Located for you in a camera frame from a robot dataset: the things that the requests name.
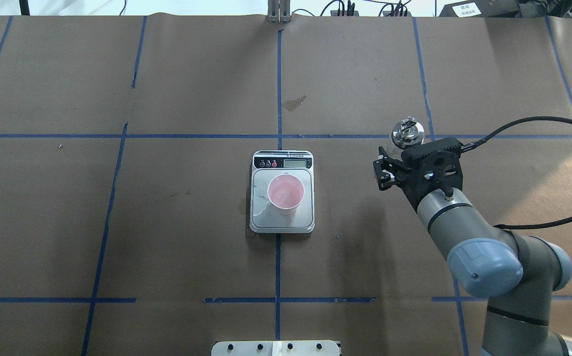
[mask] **blue joint cap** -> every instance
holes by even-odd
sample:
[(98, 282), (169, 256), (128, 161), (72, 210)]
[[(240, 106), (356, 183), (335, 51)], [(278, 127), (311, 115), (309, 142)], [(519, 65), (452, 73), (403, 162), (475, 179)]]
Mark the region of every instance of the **blue joint cap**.
[(499, 297), (511, 291), (524, 275), (515, 252), (496, 239), (468, 239), (447, 256), (449, 270), (470, 295)]
[(570, 259), (567, 252), (565, 252), (563, 248), (560, 248), (559, 246), (550, 243), (544, 239), (541, 239), (539, 237), (537, 237), (537, 239), (540, 239), (541, 241), (546, 243), (546, 245), (548, 245), (549, 248), (552, 249), (555, 255), (557, 255), (557, 259), (559, 259), (559, 264), (561, 265), (561, 280), (558, 282), (557, 286), (555, 286), (555, 288), (552, 289), (552, 291), (558, 291), (559, 289), (565, 287), (567, 285), (567, 282), (569, 282), (570, 279), (572, 279), (572, 260)]

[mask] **white sticker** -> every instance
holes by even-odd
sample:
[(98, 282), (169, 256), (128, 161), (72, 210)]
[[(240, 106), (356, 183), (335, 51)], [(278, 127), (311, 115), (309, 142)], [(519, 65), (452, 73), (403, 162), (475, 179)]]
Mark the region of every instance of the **white sticker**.
[(472, 2), (470, 4), (458, 5), (453, 7), (453, 11), (458, 17), (469, 17), (482, 14), (480, 9), (477, 8), (476, 3)]

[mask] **digital scale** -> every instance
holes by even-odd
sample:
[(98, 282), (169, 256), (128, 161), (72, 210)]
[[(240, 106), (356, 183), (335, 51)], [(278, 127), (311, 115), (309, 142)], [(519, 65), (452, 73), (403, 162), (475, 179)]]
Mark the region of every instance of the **digital scale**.
[[(257, 151), (250, 174), (250, 228), (255, 232), (307, 234), (315, 228), (313, 154), (308, 151)], [(268, 200), (268, 184), (281, 174), (301, 180), (304, 196), (292, 215)]]

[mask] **clear plastic cup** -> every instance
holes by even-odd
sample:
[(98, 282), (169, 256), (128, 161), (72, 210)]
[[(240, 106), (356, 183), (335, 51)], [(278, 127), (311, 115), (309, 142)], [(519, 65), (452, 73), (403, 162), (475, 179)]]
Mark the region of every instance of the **clear plastic cup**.
[(285, 216), (295, 213), (304, 198), (304, 184), (291, 174), (280, 174), (268, 184), (268, 200)]

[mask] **robotic arm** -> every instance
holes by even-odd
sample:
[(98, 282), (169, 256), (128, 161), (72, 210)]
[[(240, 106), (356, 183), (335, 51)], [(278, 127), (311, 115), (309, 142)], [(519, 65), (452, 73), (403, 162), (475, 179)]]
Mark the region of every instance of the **robotic arm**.
[(482, 356), (572, 356), (572, 338), (549, 332), (551, 293), (572, 276), (557, 245), (492, 227), (462, 193), (460, 155), (453, 137), (407, 148), (401, 160), (379, 147), (379, 190), (398, 185), (471, 295), (489, 298)]

